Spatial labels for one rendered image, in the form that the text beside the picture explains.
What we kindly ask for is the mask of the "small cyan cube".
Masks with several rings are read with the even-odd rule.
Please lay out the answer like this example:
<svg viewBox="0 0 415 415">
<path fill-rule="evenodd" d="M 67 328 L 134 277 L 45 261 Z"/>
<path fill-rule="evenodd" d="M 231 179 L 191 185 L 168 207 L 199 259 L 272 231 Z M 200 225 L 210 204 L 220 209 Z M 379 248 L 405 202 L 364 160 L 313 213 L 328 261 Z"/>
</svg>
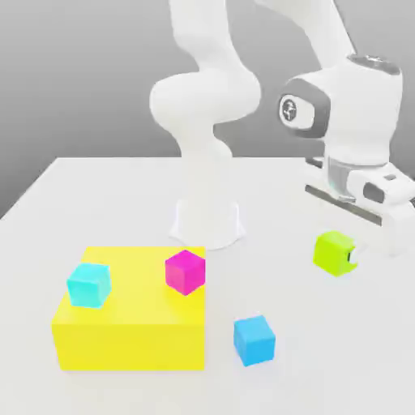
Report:
<svg viewBox="0 0 415 415">
<path fill-rule="evenodd" d="M 109 265 L 81 263 L 66 280 L 72 306 L 100 309 L 112 291 Z"/>
</svg>

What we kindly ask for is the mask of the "small lime green cube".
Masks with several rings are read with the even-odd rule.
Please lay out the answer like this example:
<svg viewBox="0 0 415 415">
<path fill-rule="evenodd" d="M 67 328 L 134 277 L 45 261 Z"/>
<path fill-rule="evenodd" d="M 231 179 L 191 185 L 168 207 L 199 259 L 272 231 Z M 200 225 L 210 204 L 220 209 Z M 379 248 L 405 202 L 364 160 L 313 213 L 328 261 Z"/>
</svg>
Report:
<svg viewBox="0 0 415 415">
<path fill-rule="evenodd" d="M 313 263 L 335 277 L 343 276 L 357 267 L 350 262 L 354 249 L 352 238 L 338 231 L 322 233 L 314 246 Z"/>
</svg>

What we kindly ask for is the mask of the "large yellow box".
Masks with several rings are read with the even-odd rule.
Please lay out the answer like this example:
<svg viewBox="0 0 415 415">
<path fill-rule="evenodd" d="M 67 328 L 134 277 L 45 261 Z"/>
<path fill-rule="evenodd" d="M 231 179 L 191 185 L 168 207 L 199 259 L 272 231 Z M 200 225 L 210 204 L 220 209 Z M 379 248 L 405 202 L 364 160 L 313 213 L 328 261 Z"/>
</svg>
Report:
<svg viewBox="0 0 415 415">
<path fill-rule="evenodd" d="M 62 300 L 51 321 L 65 371 L 203 370 L 205 288 L 187 296 L 165 283 L 180 246 L 89 246 L 81 260 L 109 266 L 112 291 L 100 309 Z"/>
</svg>

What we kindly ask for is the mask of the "small blue cube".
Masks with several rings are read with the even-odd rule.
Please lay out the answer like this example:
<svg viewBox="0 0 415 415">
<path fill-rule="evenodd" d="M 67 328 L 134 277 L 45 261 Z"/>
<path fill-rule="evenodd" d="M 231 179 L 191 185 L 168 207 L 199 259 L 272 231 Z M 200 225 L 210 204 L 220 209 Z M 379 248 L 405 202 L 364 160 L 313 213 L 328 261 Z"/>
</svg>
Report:
<svg viewBox="0 0 415 415">
<path fill-rule="evenodd" d="M 239 319 L 233 324 L 233 344 L 244 366 L 274 359 L 276 335 L 263 315 Z"/>
</svg>

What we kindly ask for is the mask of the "small magenta cube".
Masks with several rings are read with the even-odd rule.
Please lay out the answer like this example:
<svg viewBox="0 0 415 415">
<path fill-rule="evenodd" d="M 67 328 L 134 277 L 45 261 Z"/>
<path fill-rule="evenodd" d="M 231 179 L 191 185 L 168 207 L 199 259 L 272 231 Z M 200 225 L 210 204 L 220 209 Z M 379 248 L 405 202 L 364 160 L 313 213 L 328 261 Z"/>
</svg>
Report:
<svg viewBox="0 0 415 415">
<path fill-rule="evenodd" d="M 205 258 L 188 250 L 165 260 L 165 283 L 187 296 L 205 283 Z"/>
</svg>

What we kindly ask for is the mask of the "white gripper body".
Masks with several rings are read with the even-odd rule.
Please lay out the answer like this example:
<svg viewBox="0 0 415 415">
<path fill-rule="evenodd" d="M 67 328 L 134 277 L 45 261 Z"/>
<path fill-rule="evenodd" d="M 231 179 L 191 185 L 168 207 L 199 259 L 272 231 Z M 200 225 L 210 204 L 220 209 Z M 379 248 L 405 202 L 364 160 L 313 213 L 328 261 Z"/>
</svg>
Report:
<svg viewBox="0 0 415 415">
<path fill-rule="evenodd" d="M 368 207 L 332 198 L 311 184 L 305 192 L 313 197 L 322 225 L 336 230 L 388 256 L 401 255 L 408 249 L 408 204 L 392 205 L 376 212 Z"/>
</svg>

